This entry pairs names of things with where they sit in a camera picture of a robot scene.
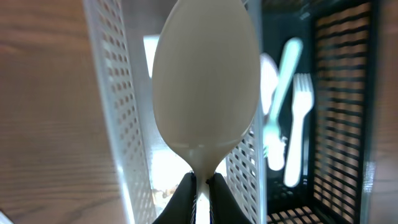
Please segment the white perforated plastic basket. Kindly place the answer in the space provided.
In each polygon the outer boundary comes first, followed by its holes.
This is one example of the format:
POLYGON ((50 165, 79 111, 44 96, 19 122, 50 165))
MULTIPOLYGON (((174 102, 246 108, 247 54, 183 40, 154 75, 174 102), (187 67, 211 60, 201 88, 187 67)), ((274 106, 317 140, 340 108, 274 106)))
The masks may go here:
MULTIPOLYGON (((121 1, 85 1, 96 76, 111 152, 128 223, 153 223, 156 213, 144 143, 144 112, 138 105, 137 71, 132 67, 121 1)), ((157 129, 153 109, 150 115, 157 129)))

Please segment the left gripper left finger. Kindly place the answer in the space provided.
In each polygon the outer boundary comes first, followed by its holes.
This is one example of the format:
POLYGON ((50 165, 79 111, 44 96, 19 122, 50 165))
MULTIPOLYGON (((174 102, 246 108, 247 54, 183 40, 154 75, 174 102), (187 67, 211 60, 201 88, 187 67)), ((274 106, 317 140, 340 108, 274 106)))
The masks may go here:
POLYGON ((153 224, 194 224, 196 221, 197 178, 186 173, 175 193, 153 224))

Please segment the white plastic fork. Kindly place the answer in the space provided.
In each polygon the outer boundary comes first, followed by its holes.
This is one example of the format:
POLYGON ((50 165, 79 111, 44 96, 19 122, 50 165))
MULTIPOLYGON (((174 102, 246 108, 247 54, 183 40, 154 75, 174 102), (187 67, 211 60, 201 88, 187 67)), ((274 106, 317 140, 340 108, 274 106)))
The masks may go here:
POLYGON ((278 84, 272 97, 272 104, 267 115, 263 115, 262 143, 263 156, 271 170, 278 171, 284 167, 285 143, 281 140, 279 114, 285 95, 290 87, 292 76, 296 71, 303 49, 303 42, 298 37, 289 39, 283 48, 278 68, 278 84))
POLYGON ((314 90, 311 74, 298 73, 294 76, 292 93, 292 128, 284 171, 284 185, 296 187, 302 168, 303 124, 306 115, 314 105, 314 90))

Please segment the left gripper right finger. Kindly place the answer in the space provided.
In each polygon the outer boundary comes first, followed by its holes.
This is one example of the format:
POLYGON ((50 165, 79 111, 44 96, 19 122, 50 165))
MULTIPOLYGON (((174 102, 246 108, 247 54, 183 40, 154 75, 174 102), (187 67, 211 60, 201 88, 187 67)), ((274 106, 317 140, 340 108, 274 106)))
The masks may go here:
POLYGON ((215 173, 206 183, 210 188, 211 224, 251 224, 221 174, 215 173))

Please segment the white plastic spoon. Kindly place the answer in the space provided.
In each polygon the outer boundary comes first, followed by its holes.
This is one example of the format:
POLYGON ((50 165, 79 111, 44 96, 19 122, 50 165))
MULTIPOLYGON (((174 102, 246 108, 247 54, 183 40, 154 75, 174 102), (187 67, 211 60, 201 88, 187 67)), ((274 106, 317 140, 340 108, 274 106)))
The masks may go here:
POLYGON ((192 223, 210 222, 206 183, 249 131, 260 92, 259 44, 240 0, 179 0, 159 37, 152 68, 162 139, 195 174, 192 223))
POLYGON ((263 115, 269 113, 272 97, 278 84, 278 68, 273 58, 267 53, 259 56, 261 63, 261 105, 263 115))

